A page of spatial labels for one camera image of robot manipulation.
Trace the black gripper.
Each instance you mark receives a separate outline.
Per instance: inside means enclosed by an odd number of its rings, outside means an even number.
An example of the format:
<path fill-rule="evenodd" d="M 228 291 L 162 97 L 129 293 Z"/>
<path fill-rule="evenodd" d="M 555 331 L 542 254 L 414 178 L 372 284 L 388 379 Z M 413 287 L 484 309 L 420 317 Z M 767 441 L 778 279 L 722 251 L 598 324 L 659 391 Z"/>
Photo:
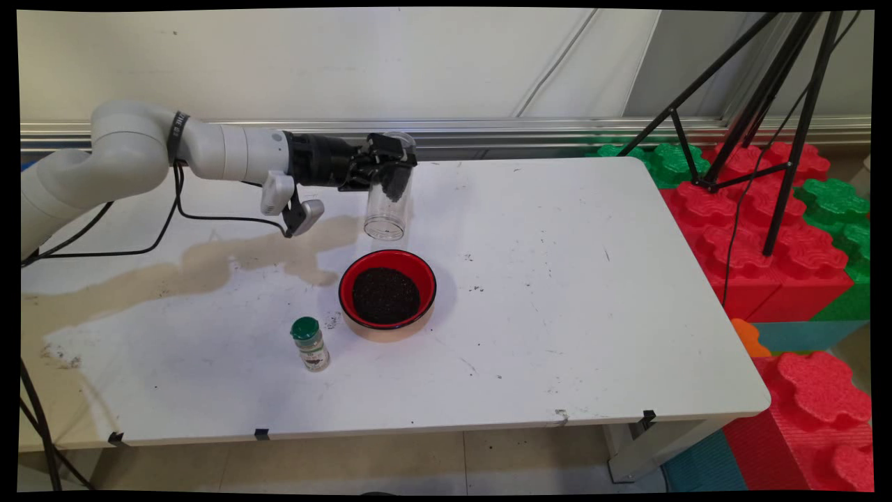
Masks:
<path fill-rule="evenodd" d="M 286 174 L 295 183 L 366 192 L 405 193 L 417 166 L 415 140 L 402 132 L 371 133 L 349 144 L 338 137 L 286 133 Z"/>

